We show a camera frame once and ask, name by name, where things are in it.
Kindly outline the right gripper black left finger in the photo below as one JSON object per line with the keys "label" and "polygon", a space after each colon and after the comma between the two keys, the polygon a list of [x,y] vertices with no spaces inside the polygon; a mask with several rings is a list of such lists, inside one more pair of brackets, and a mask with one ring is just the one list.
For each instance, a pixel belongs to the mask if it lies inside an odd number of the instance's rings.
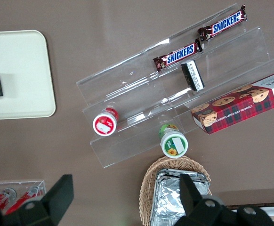
{"label": "right gripper black left finger", "polygon": [[3,226],[57,226],[74,199],[73,176],[64,174],[39,201],[2,218]]}

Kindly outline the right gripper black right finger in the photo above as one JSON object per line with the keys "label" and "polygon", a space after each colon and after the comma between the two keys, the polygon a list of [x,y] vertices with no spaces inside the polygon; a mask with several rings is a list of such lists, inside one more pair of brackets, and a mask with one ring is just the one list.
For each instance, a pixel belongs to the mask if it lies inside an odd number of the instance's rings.
{"label": "right gripper black right finger", "polygon": [[180,200],[185,215],[178,220],[180,226],[236,226],[235,213],[217,198],[202,197],[190,176],[180,175]]}

